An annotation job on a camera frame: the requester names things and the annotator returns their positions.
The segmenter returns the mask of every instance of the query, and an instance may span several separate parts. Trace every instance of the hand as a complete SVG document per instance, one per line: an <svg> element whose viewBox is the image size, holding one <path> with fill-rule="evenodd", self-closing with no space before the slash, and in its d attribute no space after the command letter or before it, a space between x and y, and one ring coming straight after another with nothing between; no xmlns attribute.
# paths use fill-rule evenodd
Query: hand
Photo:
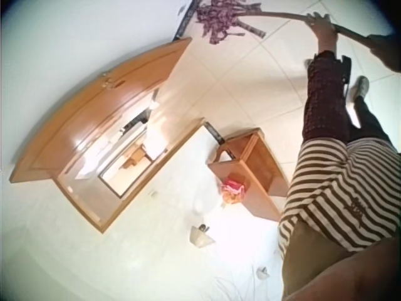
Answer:
<svg viewBox="0 0 401 301"><path fill-rule="evenodd" d="M318 38L319 53L329 50L335 54L338 34L330 21L330 16L326 14L322 17L319 13L314 13L314 16L307 14L306 17L307 20L305 23L312 29Z"/></svg>
<svg viewBox="0 0 401 301"><path fill-rule="evenodd" d="M401 72L401 52L395 36L371 34L370 52L378 57L385 66L394 72Z"/></svg>

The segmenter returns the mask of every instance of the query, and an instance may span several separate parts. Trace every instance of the striped shirt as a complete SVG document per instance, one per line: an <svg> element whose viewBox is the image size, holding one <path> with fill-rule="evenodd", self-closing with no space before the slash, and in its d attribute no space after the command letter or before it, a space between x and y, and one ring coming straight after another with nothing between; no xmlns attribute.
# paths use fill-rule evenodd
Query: striped shirt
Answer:
<svg viewBox="0 0 401 301"><path fill-rule="evenodd" d="M400 226L400 178L400 156L384 140L306 141L279 223L282 256L298 221L350 252L393 236Z"/></svg>

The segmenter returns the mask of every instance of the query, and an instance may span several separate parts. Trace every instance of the wooden stick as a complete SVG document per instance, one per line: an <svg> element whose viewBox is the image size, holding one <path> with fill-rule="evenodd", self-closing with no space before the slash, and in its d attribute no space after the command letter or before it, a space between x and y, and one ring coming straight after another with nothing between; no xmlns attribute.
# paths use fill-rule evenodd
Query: wooden stick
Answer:
<svg viewBox="0 0 401 301"><path fill-rule="evenodd" d="M286 18L286 19L292 19L292 20L298 20L305 22L307 20L306 16L303 16L302 14L291 14L291 13L274 13L274 12L269 12L269 11L251 11L251 12L246 12L246 13L238 13L236 14L237 17L241 16L265 16L265 17L274 17L274 18ZM367 48L371 48L372 44L370 42L370 39L368 39L366 36L362 36L348 28L342 27L340 25L333 24L336 31L343 36L346 36L347 38L350 38Z"/></svg>

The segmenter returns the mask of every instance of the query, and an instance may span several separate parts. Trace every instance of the small object on floor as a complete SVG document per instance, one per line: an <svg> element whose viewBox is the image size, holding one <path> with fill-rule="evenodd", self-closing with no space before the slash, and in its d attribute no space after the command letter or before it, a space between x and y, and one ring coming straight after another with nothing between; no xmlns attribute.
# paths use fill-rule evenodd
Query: small object on floor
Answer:
<svg viewBox="0 0 401 301"><path fill-rule="evenodd" d="M206 227L205 224L201 224L199 228L192 226L189 234L189 241L198 248L204 248L205 246L209 246L215 241L205 232L209 230L209 227Z"/></svg>
<svg viewBox="0 0 401 301"><path fill-rule="evenodd" d="M221 162L221 155L227 151L234 158ZM247 130L227 139L207 166L220 181L230 179L244 185L245 196L241 204L253 216L280 220L280 212L270 196L285 197L289 183L266 144L261 129Z"/></svg>
<svg viewBox="0 0 401 301"><path fill-rule="evenodd" d="M357 82L355 83L355 86L357 88L354 98L356 99L358 96L362 96L362 98L366 97L366 94L369 91L369 80L367 77L361 75L358 77Z"/></svg>
<svg viewBox="0 0 401 301"><path fill-rule="evenodd" d="M225 203L236 204L244 199L245 187L237 181L226 179L221 184L221 193Z"/></svg>
<svg viewBox="0 0 401 301"><path fill-rule="evenodd" d="M260 267L256 270L256 276L260 279L260 280L266 280L270 277L269 273L268 273L268 268L266 267Z"/></svg>

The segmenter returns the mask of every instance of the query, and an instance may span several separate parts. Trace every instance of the wooden door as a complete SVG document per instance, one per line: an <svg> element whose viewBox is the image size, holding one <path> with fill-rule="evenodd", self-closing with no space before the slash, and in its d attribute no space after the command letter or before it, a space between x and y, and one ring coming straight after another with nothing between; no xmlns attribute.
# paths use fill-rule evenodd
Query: wooden door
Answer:
<svg viewBox="0 0 401 301"><path fill-rule="evenodd" d="M31 139L10 181L37 181L60 174L121 112L168 79L190 41L186 38L150 50L87 85Z"/></svg>

